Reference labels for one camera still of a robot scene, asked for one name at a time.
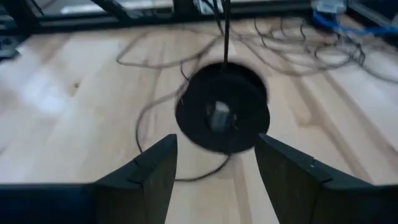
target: spool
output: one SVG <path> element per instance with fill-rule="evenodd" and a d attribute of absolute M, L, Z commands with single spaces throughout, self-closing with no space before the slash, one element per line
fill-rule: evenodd
<path fill-rule="evenodd" d="M 267 90 L 251 69 L 212 63 L 191 76 L 179 97 L 175 118 L 182 132 L 202 148 L 223 154 L 252 148 L 270 124 Z"/>

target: wire bundle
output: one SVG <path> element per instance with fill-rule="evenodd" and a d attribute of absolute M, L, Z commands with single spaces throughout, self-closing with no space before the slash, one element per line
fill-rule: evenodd
<path fill-rule="evenodd" d="M 162 63 L 162 64 L 157 64 L 157 65 L 148 65 L 144 63 L 134 63 L 134 62 L 124 62 L 123 57 L 138 43 L 140 39 L 146 38 L 150 32 L 147 32 L 145 34 L 142 34 L 139 38 L 136 40 L 133 40 L 130 44 L 127 45 L 127 47 L 122 50 L 119 55 L 116 57 L 116 61 L 120 65 L 124 66 L 130 66 L 130 67 L 143 67 L 143 68 L 150 68 L 150 69 L 163 69 L 163 68 L 170 68 L 170 67 L 176 67 L 180 66 L 180 72 L 183 75 L 183 77 L 186 79 L 186 82 L 176 91 L 165 95 L 148 105 L 146 105 L 142 111 L 140 112 L 138 119 L 136 121 L 136 134 L 135 134 L 135 139 L 136 139 L 136 144 L 138 146 L 138 149 L 140 152 L 142 152 L 142 146 L 139 142 L 138 138 L 138 132 L 140 128 L 141 121 L 144 117 L 144 115 L 151 110 L 154 106 L 159 105 L 163 102 L 166 102 L 172 98 L 174 98 L 176 95 L 179 95 L 180 92 L 184 89 L 186 85 L 189 83 L 189 76 L 187 76 L 183 72 L 183 65 L 185 62 L 190 62 L 193 60 L 196 60 L 197 63 L 194 66 L 194 70 L 197 69 L 198 62 L 200 59 L 206 55 L 223 37 L 224 37 L 224 64 L 226 65 L 226 62 L 228 61 L 228 42 L 229 39 L 232 39 L 234 41 L 238 41 L 245 45 L 263 64 L 267 65 L 271 69 L 284 74 L 284 75 L 289 75 L 289 76 L 294 76 L 294 77 L 302 77 L 302 76 L 307 76 L 307 75 L 316 75 L 321 72 L 327 71 L 327 70 L 333 70 L 337 68 L 344 67 L 349 64 L 356 64 L 360 66 L 363 70 L 367 71 L 369 74 L 372 76 L 384 80 L 386 82 L 398 84 L 398 80 L 385 77 L 384 75 L 377 73 L 373 70 L 371 70 L 369 67 L 365 65 L 365 60 L 366 60 L 366 54 L 363 50 L 364 44 L 360 43 L 358 40 L 355 38 L 350 37 L 349 35 L 346 35 L 345 33 L 341 32 L 335 32 L 333 34 L 333 41 L 331 42 L 325 42 L 324 40 L 315 40 L 315 39 L 310 39 L 307 37 L 307 35 L 304 32 L 304 28 L 306 27 L 311 27 L 310 25 L 306 23 L 301 23 L 298 27 L 300 31 L 301 36 L 289 36 L 286 34 L 284 25 L 283 25 L 283 18 L 280 19 L 280 26 L 279 27 L 271 27 L 267 32 L 263 32 L 258 28 L 257 26 L 257 20 L 254 20 L 254 28 L 256 30 L 256 34 L 249 33 L 249 34 L 240 34 L 237 33 L 236 31 L 233 30 L 232 27 L 229 27 L 229 9 L 228 9 L 228 3 L 224 5 L 224 12 L 226 16 L 226 24 L 224 30 L 222 29 L 221 26 L 221 20 L 219 18 L 219 13 L 217 8 L 213 7 L 213 5 L 208 2 L 208 0 L 204 0 L 204 2 L 207 2 L 207 5 L 210 6 L 210 8 L 215 12 L 215 19 L 217 21 L 218 28 L 220 30 L 220 34 L 209 34 L 209 33 L 204 33 L 195 29 L 188 29 L 188 28 L 183 28 L 182 30 L 186 30 L 189 32 L 193 32 L 196 34 L 206 34 L 206 35 L 212 35 L 213 39 L 206 44 L 201 50 L 196 52 L 193 55 L 190 55 L 188 57 L 185 57 L 180 60 L 176 60 L 173 62 L 169 63 Z M 275 33 L 280 32 L 283 35 L 283 38 L 281 37 L 276 37 Z M 278 48 L 278 47 L 271 47 L 268 43 L 273 42 L 273 43 L 278 43 L 279 45 L 295 45 L 296 47 L 301 47 L 301 50 L 297 49 L 283 49 L 283 48 Z M 296 65 L 300 65 L 303 67 L 306 67 L 307 70 L 304 72 L 296 72 L 296 71 L 291 71 L 291 70 L 284 70 L 283 68 L 276 67 L 272 63 L 268 62 L 265 58 L 261 56 L 261 54 L 258 52 L 258 48 L 266 49 L 271 52 L 273 52 L 275 55 L 280 57 L 281 59 L 292 63 Z M 333 49 L 339 51 L 341 54 L 345 55 L 344 60 L 337 62 L 337 63 L 331 63 L 327 62 L 324 59 L 319 57 L 319 54 L 321 51 L 327 50 L 327 49 Z M 311 57 L 314 61 L 313 64 L 310 63 L 300 63 L 295 60 L 292 60 L 288 58 L 288 54 L 296 54 L 296 55 L 305 55 L 306 57 Z M 203 174 L 198 177 L 193 177 L 193 178 L 186 178 L 186 179 L 176 179 L 178 182 L 194 182 L 197 180 L 202 180 L 206 177 L 209 177 L 218 171 L 220 171 L 231 159 L 231 155 L 228 155 L 225 159 L 225 161 L 215 170 L 210 171 L 206 174 Z"/>

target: hardwood floor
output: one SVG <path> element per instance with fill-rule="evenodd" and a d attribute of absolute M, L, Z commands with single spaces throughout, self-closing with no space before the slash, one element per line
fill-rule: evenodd
<path fill-rule="evenodd" d="M 261 29 L 278 24 L 278 19 L 259 21 Z M 217 33 L 213 22 L 189 27 Z M 234 22 L 233 29 L 255 32 L 252 20 Z M 148 31 L 124 62 L 171 62 L 213 38 L 162 26 L 37 35 L 20 47 L 21 57 L 0 64 L 0 182 L 89 182 L 138 155 L 134 128 L 140 110 L 184 82 L 179 66 L 156 70 L 115 62 L 128 43 Z M 199 66 L 222 60 L 222 49 L 219 42 Z M 240 42 L 233 40 L 230 49 L 231 60 L 260 74 L 269 89 L 270 136 L 368 182 L 398 183 L 397 85 L 356 65 L 290 77 L 265 66 Z M 256 50 L 273 66 L 304 69 Z M 371 52 L 366 63 L 394 78 L 394 54 Z M 185 63 L 184 72 L 190 74 L 195 63 Z M 175 99 L 169 100 L 144 117 L 139 131 L 144 148 L 177 133 L 177 177 L 217 167 L 224 157 L 188 141 L 175 122 L 174 106 Z M 209 179 L 176 183 L 167 223 L 277 223 L 254 151 L 233 157 Z"/>

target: metal frame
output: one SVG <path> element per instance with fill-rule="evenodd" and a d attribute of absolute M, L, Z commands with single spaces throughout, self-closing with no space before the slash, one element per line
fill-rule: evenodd
<path fill-rule="evenodd" d="M 92 0 L 104 12 L 59 16 L 34 15 L 25 0 L 2 0 L 16 27 L 0 27 L 0 35 L 29 35 L 53 32 L 72 32 L 88 29 L 113 29 L 153 24 L 211 21 L 214 15 L 199 12 L 194 2 L 174 0 L 174 7 L 127 10 L 112 0 Z M 231 19 L 257 16 L 310 16 L 309 0 L 232 2 Z"/>

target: blue cable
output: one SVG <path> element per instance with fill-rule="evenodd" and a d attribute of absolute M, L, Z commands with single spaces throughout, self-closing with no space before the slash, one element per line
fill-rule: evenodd
<path fill-rule="evenodd" d="M 321 14 L 316 10 L 313 11 L 313 18 L 321 25 L 337 28 L 345 32 L 352 32 L 354 34 L 388 34 L 388 33 L 398 33 L 398 29 L 394 27 L 370 27 L 366 29 L 355 29 L 351 27 L 341 26 L 338 23 L 337 17 L 335 17 L 335 22 L 326 20 Z"/>

